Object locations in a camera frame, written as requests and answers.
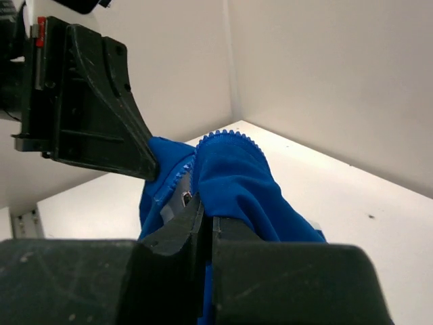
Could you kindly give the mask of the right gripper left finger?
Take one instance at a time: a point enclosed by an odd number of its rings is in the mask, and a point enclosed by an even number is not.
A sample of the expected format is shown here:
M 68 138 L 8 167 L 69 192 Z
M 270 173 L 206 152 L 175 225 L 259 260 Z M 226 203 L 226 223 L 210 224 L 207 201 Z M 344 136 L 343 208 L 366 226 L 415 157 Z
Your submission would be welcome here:
M 140 243 L 156 256 L 198 256 L 202 250 L 204 225 L 204 207 L 200 197 L 193 196 L 176 217 Z

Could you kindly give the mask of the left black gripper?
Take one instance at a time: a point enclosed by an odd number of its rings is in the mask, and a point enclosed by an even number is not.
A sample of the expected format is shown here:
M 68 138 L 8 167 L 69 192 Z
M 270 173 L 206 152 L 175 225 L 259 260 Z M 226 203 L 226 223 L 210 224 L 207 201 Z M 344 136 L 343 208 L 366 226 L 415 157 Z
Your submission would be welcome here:
M 124 44 L 80 24 L 1 2 L 1 119 L 21 122 L 19 152 L 148 181 L 159 166 L 135 103 Z

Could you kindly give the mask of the aluminium right side rail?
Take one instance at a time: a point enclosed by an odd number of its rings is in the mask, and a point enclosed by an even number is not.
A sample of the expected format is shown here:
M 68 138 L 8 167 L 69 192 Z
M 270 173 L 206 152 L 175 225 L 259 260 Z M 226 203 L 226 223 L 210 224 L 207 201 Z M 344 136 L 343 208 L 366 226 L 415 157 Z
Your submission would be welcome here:
M 11 216 L 13 238 L 35 239 L 44 238 L 43 225 L 38 209 L 28 213 Z

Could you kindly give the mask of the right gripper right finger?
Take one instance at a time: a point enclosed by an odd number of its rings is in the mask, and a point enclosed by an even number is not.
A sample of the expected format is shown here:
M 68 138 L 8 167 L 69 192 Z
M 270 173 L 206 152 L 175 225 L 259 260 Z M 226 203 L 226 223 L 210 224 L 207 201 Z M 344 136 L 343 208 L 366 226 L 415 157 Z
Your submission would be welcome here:
M 214 217 L 212 219 L 212 241 L 234 240 L 255 241 L 260 237 L 254 233 L 241 219 Z

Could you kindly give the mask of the red white blue jacket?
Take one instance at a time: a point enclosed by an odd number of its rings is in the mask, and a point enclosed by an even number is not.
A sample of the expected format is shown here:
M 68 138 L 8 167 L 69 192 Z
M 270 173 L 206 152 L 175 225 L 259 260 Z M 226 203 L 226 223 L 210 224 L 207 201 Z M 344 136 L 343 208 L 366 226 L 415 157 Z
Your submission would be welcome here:
M 277 242 L 324 242 L 323 234 L 283 198 L 267 159 L 246 135 L 217 131 L 197 147 L 154 137 L 150 146 L 161 162 L 158 179 L 147 182 L 139 206 L 142 238 L 161 228 L 176 209 L 176 190 L 189 181 L 207 213 L 240 219 L 262 239 Z

